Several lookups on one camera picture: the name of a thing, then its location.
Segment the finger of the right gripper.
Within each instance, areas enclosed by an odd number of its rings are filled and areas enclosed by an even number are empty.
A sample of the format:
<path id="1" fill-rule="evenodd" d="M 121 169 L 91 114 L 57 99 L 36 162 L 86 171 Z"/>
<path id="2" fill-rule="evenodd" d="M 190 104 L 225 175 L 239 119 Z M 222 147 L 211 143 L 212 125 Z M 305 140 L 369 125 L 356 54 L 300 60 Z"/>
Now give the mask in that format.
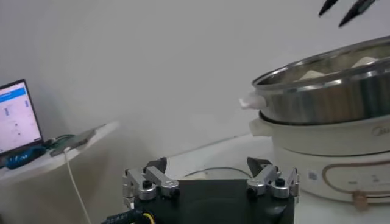
<path id="1" fill-rule="evenodd" d="M 325 0 L 318 13 L 318 16 L 322 16 L 324 13 L 330 10 L 337 2 L 338 0 Z"/>
<path id="2" fill-rule="evenodd" d="M 357 0 L 338 24 L 338 27 L 342 27 L 357 16 L 362 15 L 374 2 L 375 0 Z"/>

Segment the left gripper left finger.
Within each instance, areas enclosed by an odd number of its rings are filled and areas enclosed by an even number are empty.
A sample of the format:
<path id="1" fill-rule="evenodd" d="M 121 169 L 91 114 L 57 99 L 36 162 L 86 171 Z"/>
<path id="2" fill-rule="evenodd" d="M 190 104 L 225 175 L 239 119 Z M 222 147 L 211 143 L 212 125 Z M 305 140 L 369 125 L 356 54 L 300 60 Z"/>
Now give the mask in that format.
<path id="1" fill-rule="evenodd" d="M 123 199 L 129 201 L 138 198 L 141 201 L 149 201 L 157 195 L 178 198 L 180 183 L 165 175 L 167 165 L 167 158 L 162 157 L 149 161 L 142 169 L 126 169 L 122 176 Z"/>

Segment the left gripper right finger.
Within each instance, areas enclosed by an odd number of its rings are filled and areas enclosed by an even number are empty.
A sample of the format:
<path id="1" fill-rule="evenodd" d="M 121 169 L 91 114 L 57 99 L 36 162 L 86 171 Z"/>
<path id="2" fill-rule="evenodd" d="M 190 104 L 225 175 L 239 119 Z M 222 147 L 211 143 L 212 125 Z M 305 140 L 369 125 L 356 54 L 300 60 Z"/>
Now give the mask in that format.
<path id="1" fill-rule="evenodd" d="M 300 180 L 296 168 L 283 173 L 269 160 L 253 157 L 247 158 L 247 165 L 252 178 L 246 181 L 247 195 L 258 198 L 266 193 L 277 199 L 297 198 L 300 193 Z"/>

